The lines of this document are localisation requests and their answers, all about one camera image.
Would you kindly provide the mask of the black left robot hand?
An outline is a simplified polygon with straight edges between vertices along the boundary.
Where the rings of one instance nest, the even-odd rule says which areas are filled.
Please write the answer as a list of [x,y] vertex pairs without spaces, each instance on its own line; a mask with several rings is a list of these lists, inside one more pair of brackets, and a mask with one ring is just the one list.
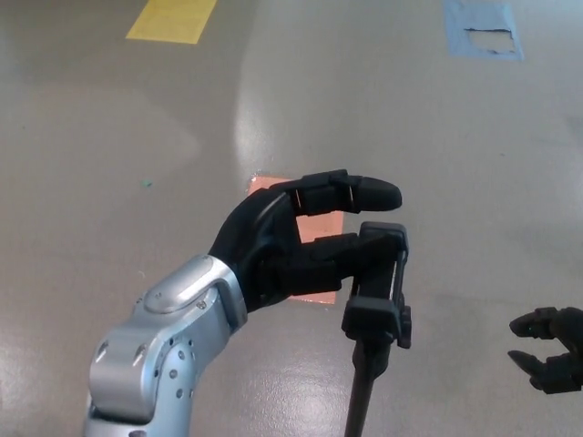
[[355,233],[304,243],[297,219],[335,211],[391,211],[402,206],[400,189],[344,169],[316,173],[261,188],[226,218],[210,255],[235,273],[248,312],[290,296],[339,290],[368,265],[388,259],[387,237]]

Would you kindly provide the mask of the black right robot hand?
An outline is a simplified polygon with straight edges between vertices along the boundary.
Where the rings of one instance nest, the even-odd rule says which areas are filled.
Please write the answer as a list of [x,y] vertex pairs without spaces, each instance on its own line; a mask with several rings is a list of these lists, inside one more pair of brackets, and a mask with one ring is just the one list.
[[545,394],[582,391],[582,310],[538,308],[512,320],[509,329],[519,338],[559,340],[567,349],[545,361],[523,351],[507,353],[535,389]]

